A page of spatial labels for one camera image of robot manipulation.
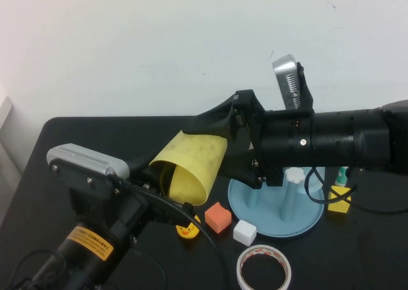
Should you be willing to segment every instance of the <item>blue plastic base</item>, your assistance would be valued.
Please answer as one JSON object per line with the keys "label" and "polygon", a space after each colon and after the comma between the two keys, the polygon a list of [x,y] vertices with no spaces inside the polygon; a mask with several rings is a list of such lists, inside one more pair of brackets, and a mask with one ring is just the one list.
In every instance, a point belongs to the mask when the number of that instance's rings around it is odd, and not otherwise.
{"label": "blue plastic base", "polygon": [[[293,218],[282,221],[281,208],[286,194],[286,185],[252,189],[249,186],[231,180],[228,187],[228,199],[235,215],[256,226],[257,232],[271,237],[292,237],[312,228],[320,219],[324,205],[314,203],[309,197],[296,192]],[[323,199],[323,191],[315,189],[311,195]]]}

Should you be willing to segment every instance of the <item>wire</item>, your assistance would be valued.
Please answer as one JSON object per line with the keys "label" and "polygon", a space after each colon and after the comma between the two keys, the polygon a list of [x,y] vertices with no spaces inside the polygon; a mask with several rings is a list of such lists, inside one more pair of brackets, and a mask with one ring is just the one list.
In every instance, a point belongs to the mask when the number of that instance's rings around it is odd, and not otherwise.
{"label": "wire", "polygon": [[327,187],[326,186],[326,184],[325,184],[325,182],[323,181],[321,181],[321,177],[320,177],[320,174],[319,174],[319,172],[317,172],[317,170],[316,170],[316,167],[312,167],[312,169],[310,169],[310,171],[308,172],[308,174],[307,174],[307,176],[306,176],[306,179],[305,179],[305,191],[306,191],[306,194],[307,194],[307,196],[313,201],[313,202],[315,202],[315,203],[317,203],[317,204],[324,204],[324,205],[327,205],[327,204],[333,204],[333,203],[336,203],[336,202],[339,202],[339,201],[345,201],[350,195],[352,195],[352,193],[357,189],[357,186],[354,186],[354,187],[352,187],[349,191],[347,191],[345,194],[337,194],[336,193],[336,198],[333,198],[333,199],[326,199],[326,198],[324,198],[324,199],[316,199],[316,198],[313,198],[311,195],[310,195],[310,191],[309,191],[309,180],[310,180],[310,177],[312,176],[312,174],[316,174],[316,176],[317,176],[317,178],[320,180],[320,182],[322,183],[322,185],[323,185],[323,188],[325,188],[326,190],[329,190],[329,191],[332,191],[332,188],[331,187]]}
{"label": "wire", "polygon": [[66,270],[66,267],[67,267],[67,262],[66,262],[65,256],[64,256],[59,250],[47,250],[47,249],[32,250],[30,253],[28,253],[27,255],[25,255],[25,256],[18,262],[18,264],[17,264],[17,266],[15,267],[13,273],[11,274],[10,281],[9,281],[8,285],[5,287],[4,290],[13,290],[13,289],[16,289],[16,287],[20,287],[25,281],[31,280],[30,278],[27,278],[27,277],[26,277],[26,278],[24,278],[21,282],[19,282],[18,284],[13,285],[13,282],[14,282],[15,276],[16,276],[16,274],[17,274],[17,272],[18,272],[18,269],[20,269],[20,267],[22,266],[22,264],[24,263],[24,261],[26,261],[26,260],[27,260],[28,258],[30,258],[31,256],[37,255],[37,254],[51,254],[51,255],[54,255],[55,257],[58,257],[59,259],[62,260],[62,268],[61,268],[60,272],[59,272],[56,276],[53,277],[53,279],[33,282],[33,283],[30,285],[30,287],[31,287],[31,286],[36,286],[36,285],[42,284],[42,283],[50,284],[51,282],[54,282],[54,281],[56,281],[57,279],[59,279],[59,278],[64,274],[64,272],[65,272],[65,270]]}
{"label": "wire", "polygon": [[164,288],[163,289],[167,289],[167,287],[168,287],[168,285],[167,285],[167,274],[166,274],[163,266],[157,260],[155,260],[152,256],[150,256],[148,254],[142,253],[142,252],[140,252],[138,250],[135,250],[135,253],[139,254],[142,257],[150,259],[160,269],[161,274],[163,275],[163,280],[164,280]]}
{"label": "wire", "polygon": [[[325,181],[323,180],[323,178],[321,177],[321,175],[320,175],[320,173],[316,170],[316,167],[313,167],[312,168],[312,170],[314,169],[314,174],[316,174],[316,177],[319,179],[319,181],[322,183],[322,185],[323,185],[323,187],[326,187],[327,188],[327,186],[326,186],[326,184],[325,184]],[[346,171],[346,176],[347,176],[347,178],[348,178],[348,180],[352,183],[352,189],[350,189],[350,191],[352,191],[352,193],[354,192],[354,191],[356,191],[357,190],[357,185],[351,180],[351,172],[352,172],[352,170],[354,169],[354,167],[350,167],[347,171]],[[328,188],[328,190],[331,192],[331,193],[333,193],[334,195],[336,195],[336,198],[333,198],[333,199],[330,199],[330,201],[331,200],[334,200],[334,199],[338,199],[339,201],[340,201],[340,199],[339,199],[339,197],[341,197],[341,196],[345,196],[346,194],[339,194],[337,191],[335,191],[334,189],[332,189],[332,187],[329,187]],[[350,200],[348,200],[347,198],[344,198],[344,199],[342,199],[342,201],[345,201],[346,203],[348,203],[348,204],[350,204],[351,206],[353,206],[353,207],[355,207],[355,208],[357,208],[357,209],[359,209],[359,210],[362,210],[362,211],[364,211],[364,212],[369,212],[369,213],[371,213],[371,214],[380,214],[380,215],[398,215],[398,214],[404,214],[404,213],[407,213],[408,212],[408,208],[405,208],[405,209],[401,209],[401,210],[376,210],[376,209],[371,209],[371,208],[368,208],[368,207],[364,207],[364,206],[361,206],[361,205],[359,205],[359,204],[357,204],[357,203],[355,203],[354,201],[350,201]]]}
{"label": "wire", "polygon": [[227,269],[227,264],[225,262],[225,259],[222,256],[221,251],[219,250],[219,248],[217,247],[217,245],[215,244],[213,239],[211,239],[210,235],[203,229],[203,227],[200,225],[200,223],[196,219],[190,217],[190,215],[185,213],[178,206],[176,206],[172,202],[162,198],[161,196],[153,194],[151,192],[148,192],[147,190],[145,191],[143,189],[137,189],[136,191],[139,192],[140,194],[144,194],[148,198],[154,198],[156,201],[162,203],[163,205],[166,205],[167,207],[170,207],[171,209],[178,211],[184,218],[186,218],[191,223],[193,223],[199,229],[199,231],[201,231],[204,234],[205,238],[208,240],[209,244],[212,246],[215,253],[217,254],[218,260],[219,260],[219,262],[221,264],[221,270],[222,270],[222,274],[223,274],[223,277],[224,277],[224,289],[225,290],[230,290],[230,276],[228,274],[228,269]]}

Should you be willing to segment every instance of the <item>green bottle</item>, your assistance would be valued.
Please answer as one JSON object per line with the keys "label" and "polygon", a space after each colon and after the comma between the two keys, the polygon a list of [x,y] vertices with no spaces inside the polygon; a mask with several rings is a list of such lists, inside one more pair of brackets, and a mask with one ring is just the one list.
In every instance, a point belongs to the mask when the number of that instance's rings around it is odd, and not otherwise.
{"label": "green bottle", "polygon": [[340,187],[346,186],[346,183],[347,183],[346,170],[347,169],[348,167],[340,167],[339,174],[337,175],[336,181],[334,183],[336,186],[340,186]]}

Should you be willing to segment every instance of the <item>tape roll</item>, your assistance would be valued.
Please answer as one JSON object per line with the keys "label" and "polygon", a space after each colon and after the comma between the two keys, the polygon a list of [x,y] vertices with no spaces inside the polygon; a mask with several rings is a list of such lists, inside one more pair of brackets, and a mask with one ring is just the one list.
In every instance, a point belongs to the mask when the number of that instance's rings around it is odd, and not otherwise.
{"label": "tape roll", "polygon": [[249,247],[248,249],[244,250],[240,257],[238,258],[237,279],[240,288],[242,290],[254,290],[254,288],[249,287],[249,285],[245,282],[244,278],[242,277],[242,267],[244,263],[248,260],[248,258],[258,254],[271,256],[278,260],[280,265],[283,267],[283,270],[285,271],[286,277],[283,285],[281,285],[281,287],[278,288],[277,290],[288,290],[292,279],[292,269],[289,264],[289,261],[281,251],[268,245],[254,245],[253,247]]}

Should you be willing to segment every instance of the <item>screw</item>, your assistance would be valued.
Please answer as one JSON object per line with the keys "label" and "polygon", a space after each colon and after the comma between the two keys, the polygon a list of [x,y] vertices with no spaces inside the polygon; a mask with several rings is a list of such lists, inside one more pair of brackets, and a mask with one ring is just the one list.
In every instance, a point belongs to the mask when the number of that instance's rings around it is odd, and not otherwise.
{"label": "screw", "polygon": [[259,163],[256,159],[252,160],[252,167],[258,168],[259,167]]}

